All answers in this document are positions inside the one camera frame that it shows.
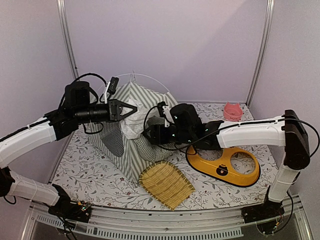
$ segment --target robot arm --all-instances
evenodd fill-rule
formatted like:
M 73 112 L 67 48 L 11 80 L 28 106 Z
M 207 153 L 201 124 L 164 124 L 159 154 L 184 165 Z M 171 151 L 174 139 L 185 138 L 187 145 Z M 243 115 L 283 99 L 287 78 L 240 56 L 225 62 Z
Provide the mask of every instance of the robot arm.
M 118 78 L 112 78 L 107 91 L 116 91 Z M 96 101 L 90 103 L 90 93 Z M 58 185 L 42 184 L 10 171 L 8 165 L 23 154 L 47 143 L 59 141 L 77 130 L 80 124 L 118 122 L 135 113 L 137 108 L 111 99 L 108 103 L 97 104 L 98 96 L 88 82 L 75 81 L 65 88 L 65 101 L 54 111 L 36 122 L 0 139 L 0 197 L 17 196 L 44 203 L 49 213 L 59 217 L 87 222 L 89 206 L 73 204 L 68 194 Z M 121 114 L 122 108 L 131 111 Z
M 158 109 L 160 116 L 166 118 L 166 124 L 151 125 L 143 133 L 152 144 L 187 144 L 180 149 L 192 146 L 200 150 L 220 150 L 246 145 L 285 147 L 282 164 L 274 182 L 268 188 L 264 203 L 242 209 L 246 223 L 284 213 L 282 201 L 287 190 L 296 181 L 300 171 L 310 163 L 308 134 L 293 110 L 286 110 L 283 116 L 263 120 L 217 120 L 202 123 L 190 104 L 178 104 L 169 112 L 164 105 L 164 102 L 159 103 Z

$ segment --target purple wall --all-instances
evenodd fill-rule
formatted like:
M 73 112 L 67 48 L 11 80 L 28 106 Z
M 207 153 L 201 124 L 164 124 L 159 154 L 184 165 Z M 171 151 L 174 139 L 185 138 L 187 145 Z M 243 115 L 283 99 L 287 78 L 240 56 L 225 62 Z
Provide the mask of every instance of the purple wall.
M 320 130 L 320 4 L 275 1 L 274 17 L 262 72 L 251 111 L 255 118 L 296 111 Z M 310 150 L 316 137 L 308 127 Z M 275 151 L 280 159 L 281 151 Z M 314 239 L 320 239 L 320 152 L 294 185 L 306 211 Z
M 246 101 L 266 0 L 68 0 L 65 7 L 81 74 L 135 71 L 179 101 Z
M 72 74 L 56 1 L 3 0 L 0 22 L 0 136 L 5 136 L 56 109 Z M 62 145 L 42 146 L 10 168 L 46 183 Z M 12 206 L 0 198 L 0 239 L 19 239 L 29 204 L 18 198 Z

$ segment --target striped fabric bag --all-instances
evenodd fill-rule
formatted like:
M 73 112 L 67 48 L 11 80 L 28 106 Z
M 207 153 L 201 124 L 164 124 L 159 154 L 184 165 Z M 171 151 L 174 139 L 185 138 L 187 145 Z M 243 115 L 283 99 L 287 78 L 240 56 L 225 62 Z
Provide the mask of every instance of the striped fabric bag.
M 113 99 L 127 102 L 129 98 L 141 102 L 145 108 L 150 109 L 159 102 L 165 101 L 170 107 L 177 105 L 177 101 L 170 92 L 159 93 L 147 89 L 131 80 L 127 84 L 120 86 Z M 91 124 L 91 131 L 96 132 L 100 126 Z M 103 123 L 103 130 L 99 134 L 89 136 L 89 142 L 99 148 L 109 157 L 113 163 L 133 184 L 139 182 L 139 175 L 151 164 L 152 161 L 144 160 L 139 154 L 135 139 L 127 139 L 122 133 L 120 123 Z

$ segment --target patterned mat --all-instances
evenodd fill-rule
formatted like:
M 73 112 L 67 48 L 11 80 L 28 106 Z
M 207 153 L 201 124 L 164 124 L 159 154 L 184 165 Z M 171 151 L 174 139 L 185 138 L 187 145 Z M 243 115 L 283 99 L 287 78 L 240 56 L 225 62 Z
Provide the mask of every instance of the patterned mat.
M 203 122 L 223 118 L 223 104 L 195 103 L 195 109 Z M 245 105 L 242 121 L 253 117 Z M 174 152 L 167 160 L 177 166 L 195 187 L 176 210 L 200 210 L 242 206 L 263 202 L 267 187 L 277 174 L 277 166 L 266 145 L 242 146 L 259 161 L 261 176 L 250 187 L 236 187 L 193 170 L 185 159 L 185 154 Z M 220 151 L 201 151 L 208 160 L 220 157 Z M 249 173 L 254 168 L 252 159 L 236 154 L 232 158 L 233 167 L 240 173 Z M 88 142 L 82 127 L 75 132 L 67 147 L 52 183 L 60 185 L 73 200 L 90 201 L 94 205 L 117 208 L 163 210 L 168 208 L 153 199 L 141 187 L 134 187 L 104 153 Z

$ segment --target pink cup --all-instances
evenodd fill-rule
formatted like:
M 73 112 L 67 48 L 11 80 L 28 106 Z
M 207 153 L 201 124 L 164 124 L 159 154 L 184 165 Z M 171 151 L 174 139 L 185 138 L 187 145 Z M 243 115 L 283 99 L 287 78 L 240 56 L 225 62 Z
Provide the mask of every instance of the pink cup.
M 244 112 L 242 111 L 240 104 L 231 104 L 229 102 L 226 103 L 223 110 L 223 116 L 232 122 L 238 122 L 241 120 L 242 115 Z

